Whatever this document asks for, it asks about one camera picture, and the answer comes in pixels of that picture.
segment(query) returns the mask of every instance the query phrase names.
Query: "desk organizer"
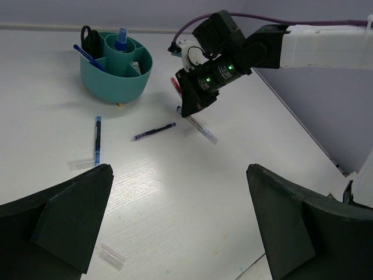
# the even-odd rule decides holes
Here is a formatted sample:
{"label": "desk organizer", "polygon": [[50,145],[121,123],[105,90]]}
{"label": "desk organizer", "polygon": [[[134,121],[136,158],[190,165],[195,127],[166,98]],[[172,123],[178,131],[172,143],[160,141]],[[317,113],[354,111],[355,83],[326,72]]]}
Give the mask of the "desk organizer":
{"label": "desk organizer", "polygon": [[[146,86],[152,70],[152,56],[144,46],[127,38],[126,52],[114,48],[116,33],[101,32],[103,57],[97,59],[107,73],[80,57],[80,77],[87,90],[97,98],[110,103],[128,103],[138,98]],[[138,62],[140,73],[132,66]]]}

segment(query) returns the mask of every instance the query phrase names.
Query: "white table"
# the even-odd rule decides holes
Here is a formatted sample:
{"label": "white table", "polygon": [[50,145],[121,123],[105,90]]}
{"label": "white table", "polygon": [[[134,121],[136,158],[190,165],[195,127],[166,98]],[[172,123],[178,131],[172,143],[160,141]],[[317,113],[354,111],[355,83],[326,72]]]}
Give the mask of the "white table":
{"label": "white table", "polygon": [[[54,186],[93,156],[102,116],[101,159],[114,184],[87,275],[82,279],[233,280],[263,253],[245,171],[260,163],[327,194],[343,176],[253,73],[224,87],[195,116],[212,145],[176,112],[170,77],[181,60],[171,35],[133,34],[153,56],[141,97],[125,107],[87,93],[79,76],[78,33],[0,31],[0,204]],[[177,126],[139,142],[140,132]],[[106,244],[126,258],[117,271],[98,257]]]}

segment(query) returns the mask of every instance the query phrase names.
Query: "blue pen cap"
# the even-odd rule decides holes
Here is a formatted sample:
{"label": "blue pen cap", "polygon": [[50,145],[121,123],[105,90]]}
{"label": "blue pen cap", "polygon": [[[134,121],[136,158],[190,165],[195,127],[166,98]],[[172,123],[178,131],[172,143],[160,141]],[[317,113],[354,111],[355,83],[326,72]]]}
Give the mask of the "blue pen cap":
{"label": "blue pen cap", "polygon": [[118,51],[126,51],[127,49],[127,29],[126,28],[120,28],[117,39],[114,43],[115,49]]}

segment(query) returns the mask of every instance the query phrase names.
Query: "blue ballpoint pen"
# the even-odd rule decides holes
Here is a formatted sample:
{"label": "blue ballpoint pen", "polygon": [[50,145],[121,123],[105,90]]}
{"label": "blue ballpoint pen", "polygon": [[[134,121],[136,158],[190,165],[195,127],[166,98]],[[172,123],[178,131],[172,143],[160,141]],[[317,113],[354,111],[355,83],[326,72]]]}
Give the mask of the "blue ballpoint pen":
{"label": "blue ballpoint pen", "polygon": [[100,148],[101,148],[101,117],[96,118],[96,144],[94,147],[94,165],[100,164]]}
{"label": "blue ballpoint pen", "polygon": [[88,53],[86,53],[82,48],[80,48],[78,45],[74,45],[73,46],[74,49],[76,49],[78,52],[80,52],[85,58],[87,58],[89,60],[89,62],[95,66],[96,68],[98,68],[99,70],[101,71],[104,71],[106,72],[105,68],[99,64],[93,57],[91,57]]}

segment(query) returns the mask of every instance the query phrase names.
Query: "wall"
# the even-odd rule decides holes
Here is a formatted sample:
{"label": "wall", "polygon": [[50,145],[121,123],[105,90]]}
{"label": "wall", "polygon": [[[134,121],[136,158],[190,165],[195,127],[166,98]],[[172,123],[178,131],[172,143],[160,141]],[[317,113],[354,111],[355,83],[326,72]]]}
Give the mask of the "wall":
{"label": "wall", "polygon": [[240,11],[246,0],[1,0],[0,25],[53,25],[178,30],[221,9]]}
{"label": "wall", "polygon": [[[366,20],[371,0],[249,0],[244,12],[285,20]],[[267,24],[237,19],[249,35]],[[373,71],[258,69],[330,158],[359,171],[373,146]]]}

